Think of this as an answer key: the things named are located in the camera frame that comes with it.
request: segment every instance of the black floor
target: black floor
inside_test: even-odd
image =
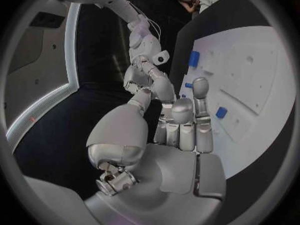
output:
[[[161,45],[173,56],[177,32],[191,19],[174,0],[131,0],[161,26]],[[77,27],[80,89],[50,110],[26,134],[14,155],[22,172],[76,191],[82,199],[98,189],[99,171],[89,162],[86,142],[96,123],[132,95],[123,89],[130,65],[129,30],[109,9],[83,5]],[[171,60],[160,67],[169,73]],[[148,141],[156,129],[161,105],[153,101],[145,114]]]

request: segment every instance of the blue block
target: blue block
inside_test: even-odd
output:
[[[222,119],[225,117],[226,113],[227,109],[225,107],[220,106],[215,115],[217,118]]]
[[[189,56],[188,65],[190,67],[196,68],[198,65],[199,57],[200,57],[200,53],[198,51],[192,51]]]
[[[192,84],[192,83],[186,83],[186,84],[184,84],[184,86],[185,86],[186,88],[189,88],[189,89],[192,89],[192,88],[193,88],[193,84]]]

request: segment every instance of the glowing edge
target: glowing edge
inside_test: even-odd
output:
[[[71,3],[65,25],[64,54],[67,78],[69,83],[58,87],[57,89],[51,91],[50,93],[37,100],[12,123],[12,125],[6,132],[6,137],[9,142],[9,145],[11,146],[12,152],[15,151],[23,136],[36,123],[37,120],[39,120],[44,114],[46,114],[50,109],[52,109],[62,100],[70,96],[72,93],[75,93],[79,88],[76,66],[76,25],[78,21],[79,10],[79,3]],[[38,117],[35,117],[35,122],[32,122],[25,129],[22,129],[22,125],[26,125],[26,120],[29,119],[30,114],[32,114],[33,111],[36,108],[38,108],[41,104],[45,104],[47,103],[47,101],[50,102],[54,96],[57,97],[56,101],[51,106],[44,109],[44,111],[42,111],[42,113],[40,113]]]

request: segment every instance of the wire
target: wire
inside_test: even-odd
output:
[[[161,27],[155,21],[153,21],[149,17],[147,17],[146,14],[142,10],[140,10],[137,6],[135,6],[131,2],[129,2],[129,3],[131,4],[131,6],[133,8],[135,8],[135,10],[137,12],[139,12],[140,14],[142,14],[147,19],[147,21],[150,23],[150,25],[154,28],[155,32],[157,33],[159,42],[161,42],[161,35],[162,35],[162,29],[161,29]]]

